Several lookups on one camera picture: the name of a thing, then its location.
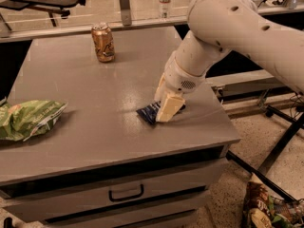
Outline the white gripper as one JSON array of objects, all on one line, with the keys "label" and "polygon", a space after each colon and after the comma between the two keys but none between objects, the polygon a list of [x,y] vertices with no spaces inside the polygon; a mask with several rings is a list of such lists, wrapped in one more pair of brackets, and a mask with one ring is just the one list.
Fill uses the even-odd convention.
[{"label": "white gripper", "polygon": [[173,91],[187,94],[194,92],[202,81],[202,76],[193,76],[180,68],[176,60],[176,52],[173,51],[165,64],[164,73],[154,95],[154,101],[161,103],[156,121],[169,122],[185,103],[181,94],[165,91],[165,86]]}]

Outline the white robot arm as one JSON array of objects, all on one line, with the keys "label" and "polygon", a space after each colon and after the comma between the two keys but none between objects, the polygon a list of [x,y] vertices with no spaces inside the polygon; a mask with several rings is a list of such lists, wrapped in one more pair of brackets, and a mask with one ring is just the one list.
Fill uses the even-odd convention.
[{"label": "white robot arm", "polygon": [[189,31],[168,59],[155,93],[158,122],[170,121],[185,104],[183,96],[232,50],[304,94],[303,31],[261,17],[251,0],[192,0],[187,23]]}]

